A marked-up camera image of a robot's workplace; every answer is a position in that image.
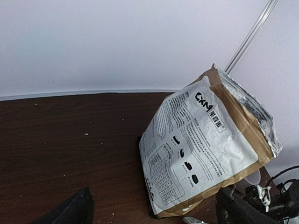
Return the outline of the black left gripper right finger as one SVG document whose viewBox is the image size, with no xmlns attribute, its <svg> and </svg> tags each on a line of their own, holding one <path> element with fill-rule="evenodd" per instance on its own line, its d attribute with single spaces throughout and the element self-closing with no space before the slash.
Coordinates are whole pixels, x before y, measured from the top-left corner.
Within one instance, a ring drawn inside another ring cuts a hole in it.
<svg viewBox="0 0 299 224">
<path fill-rule="evenodd" d="M 276 224 L 273 219 L 262 214 L 230 187 L 221 188 L 216 195 L 216 215 L 219 224 Z"/>
</svg>

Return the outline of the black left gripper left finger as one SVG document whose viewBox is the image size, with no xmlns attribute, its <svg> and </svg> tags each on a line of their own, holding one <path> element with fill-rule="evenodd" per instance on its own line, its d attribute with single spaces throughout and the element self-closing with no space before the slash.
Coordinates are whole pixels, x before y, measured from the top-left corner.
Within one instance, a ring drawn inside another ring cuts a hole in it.
<svg viewBox="0 0 299 224">
<path fill-rule="evenodd" d="M 40 224 L 92 224 L 94 200 L 88 187 L 82 188 L 55 209 L 38 218 Z"/>
</svg>

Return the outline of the metal spoon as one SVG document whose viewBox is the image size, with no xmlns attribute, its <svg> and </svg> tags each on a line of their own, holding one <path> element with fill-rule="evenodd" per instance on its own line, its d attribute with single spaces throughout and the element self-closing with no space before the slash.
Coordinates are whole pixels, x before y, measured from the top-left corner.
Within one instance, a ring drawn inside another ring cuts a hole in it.
<svg viewBox="0 0 299 224">
<path fill-rule="evenodd" d="M 183 222 L 185 224 L 205 224 L 204 221 L 198 220 L 198 219 L 193 218 L 193 217 L 183 217 Z"/>
</svg>

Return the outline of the brown dog food bag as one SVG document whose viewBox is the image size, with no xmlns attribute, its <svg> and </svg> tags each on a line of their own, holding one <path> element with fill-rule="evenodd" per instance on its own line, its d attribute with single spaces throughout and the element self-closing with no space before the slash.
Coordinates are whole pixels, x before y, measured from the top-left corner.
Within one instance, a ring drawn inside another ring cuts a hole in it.
<svg viewBox="0 0 299 224">
<path fill-rule="evenodd" d="M 166 218 L 256 172 L 283 147 L 266 108 L 213 65 L 164 99 L 138 148 L 151 209 Z"/>
</svg>

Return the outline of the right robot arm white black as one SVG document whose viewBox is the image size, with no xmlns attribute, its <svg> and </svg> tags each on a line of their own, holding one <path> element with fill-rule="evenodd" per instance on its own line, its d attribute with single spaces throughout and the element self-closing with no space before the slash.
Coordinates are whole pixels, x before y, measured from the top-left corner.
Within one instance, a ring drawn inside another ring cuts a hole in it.
<svg viewBox="0 0 299 224">
<path fill-rule="evenodd" d="M 265 187 L 261 185 L 247 187 L 243 200 L 279 224 L 289 223 L 290 219 L 299 216 L 299 180 L 289 179 L 279 184 L 277 186 L 279 193 L 276 195 L 271 195 L 270 184 L 284 173 L 298 168 L 296 165 L 281 171 L 271 177 Z"/>
</svg>

